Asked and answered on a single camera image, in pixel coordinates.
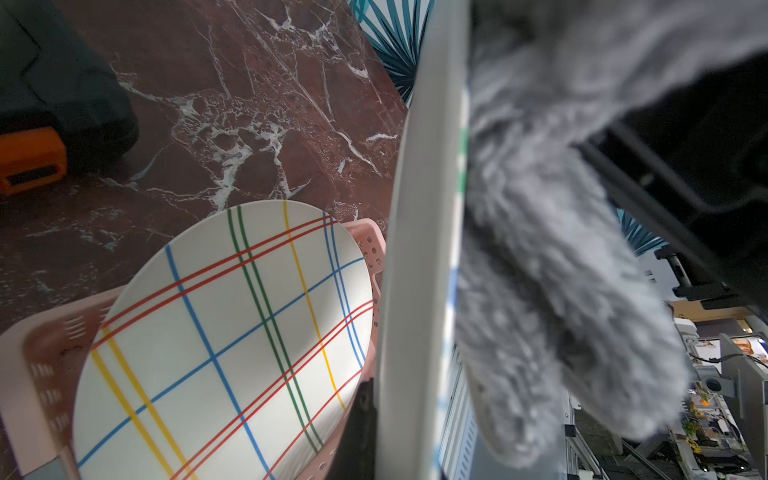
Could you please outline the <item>grey microfibre cloth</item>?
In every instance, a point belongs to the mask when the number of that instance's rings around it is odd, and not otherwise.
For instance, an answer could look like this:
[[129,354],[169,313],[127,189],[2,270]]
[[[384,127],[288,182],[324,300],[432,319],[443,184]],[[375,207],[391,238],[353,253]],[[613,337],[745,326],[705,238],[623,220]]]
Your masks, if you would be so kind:
[[690,362],[577,142],[767,45],[763,1],[476,1],[456,341],[478,427],[526,468],[573,392],[641,440]]

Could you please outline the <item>colourful squiggle pattern plate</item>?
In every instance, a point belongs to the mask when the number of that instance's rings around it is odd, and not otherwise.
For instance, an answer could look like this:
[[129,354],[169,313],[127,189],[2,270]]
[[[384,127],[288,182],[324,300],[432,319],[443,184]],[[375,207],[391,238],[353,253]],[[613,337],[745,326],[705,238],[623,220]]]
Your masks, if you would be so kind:
[[400,146],[377,340],[375,475],[437,479],[466,162],[470,5],[439,1]]

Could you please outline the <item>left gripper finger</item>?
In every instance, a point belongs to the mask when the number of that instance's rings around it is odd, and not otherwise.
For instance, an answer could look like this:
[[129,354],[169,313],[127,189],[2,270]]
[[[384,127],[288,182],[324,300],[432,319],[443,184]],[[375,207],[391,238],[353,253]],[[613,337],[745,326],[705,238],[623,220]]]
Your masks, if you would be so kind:
[[338,446],[338,478],[375,477],[377,411],[374,380],[360,384]]

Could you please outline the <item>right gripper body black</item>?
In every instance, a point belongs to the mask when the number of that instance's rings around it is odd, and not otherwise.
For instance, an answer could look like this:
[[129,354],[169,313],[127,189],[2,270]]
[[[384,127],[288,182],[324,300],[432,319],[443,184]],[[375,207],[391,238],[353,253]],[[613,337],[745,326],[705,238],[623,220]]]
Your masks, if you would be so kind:
[[578,150],[707,285],[767,308],[766,54],[630,110]]

